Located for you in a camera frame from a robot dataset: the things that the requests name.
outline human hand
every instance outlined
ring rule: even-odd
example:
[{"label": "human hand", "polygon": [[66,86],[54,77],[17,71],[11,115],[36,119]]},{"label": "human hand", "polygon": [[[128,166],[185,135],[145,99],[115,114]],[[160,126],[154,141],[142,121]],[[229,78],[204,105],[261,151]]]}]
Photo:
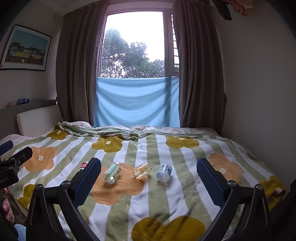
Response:
[{"label": "human hand", "polygon": [[[3,189],[3,193],[7,194],[7,189],[6,188]],[[9,222],[14,223],[15,217],[14,217],[14,215],[12,213],[11,208],[10,208],[10,203],[9,203],[9,201],[8,201],[8,199],[6,197],[4,197],[3,208],[4,208],[5,212],[6,212],[6,215],[5,215],[6,219]]]}]

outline sky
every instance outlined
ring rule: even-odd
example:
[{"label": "sky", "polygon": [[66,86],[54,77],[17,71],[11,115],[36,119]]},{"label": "sky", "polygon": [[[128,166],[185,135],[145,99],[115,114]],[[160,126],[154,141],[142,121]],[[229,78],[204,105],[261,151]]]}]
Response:
[{"label": "sky", "polygon": [[30,48],[33,45],[33,47],[45,52],[48,40],[21,30],[16,30],[11,40],[11,43],[13,42],[20,43],[21,46],[26,48]]},{"label": "sky", "polygon": [[146,53],[150,61],[165,59],[162,12],[125,12],[108,15],[105,31],[110,28],[118,29],[128,44],[146,43]]}]

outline framed picture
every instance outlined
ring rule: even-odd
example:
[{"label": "framed picture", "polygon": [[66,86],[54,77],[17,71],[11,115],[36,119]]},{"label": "framed picture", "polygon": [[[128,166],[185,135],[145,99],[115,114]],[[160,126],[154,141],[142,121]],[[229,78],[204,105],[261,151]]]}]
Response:
[{"label": "framed picture", "polygon": [[0,70],[45,71],[51,40],[46,34],[15,25],[6,44]]}]

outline finger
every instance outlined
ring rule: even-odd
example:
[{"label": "finger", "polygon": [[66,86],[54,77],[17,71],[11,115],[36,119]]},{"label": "finger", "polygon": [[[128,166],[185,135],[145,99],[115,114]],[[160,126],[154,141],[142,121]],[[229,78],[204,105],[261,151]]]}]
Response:
[{"label": "finger", "polygon": [[7,212],[7,214],[6,214],[5,217],[6,217],[6,219],[7,219],[8,221],[14,223],[14,221],[15,221],[15,217],[14,217],[14,215],[13,215],[11,209],[9,209],[9,211]]},{"label": "finger", "polygon": [[8,210],[10,209],[10,203],[6,197],[4,197],[3,208],[4,208],[5,212],[8,212]]}]

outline red label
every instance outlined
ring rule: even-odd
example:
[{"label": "red label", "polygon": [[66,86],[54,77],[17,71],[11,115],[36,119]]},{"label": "red label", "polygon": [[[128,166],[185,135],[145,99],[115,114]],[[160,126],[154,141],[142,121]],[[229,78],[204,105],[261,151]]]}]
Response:
[{"label": "red label", "polygon": [[87,163],[86,163],[86,162],[84,162],[84,163],[82,163],[82,164],[81,164],[81,167],[80,167],[80,168],[85,168],[85,167],[86,167],[86,165],[87,165]]}]

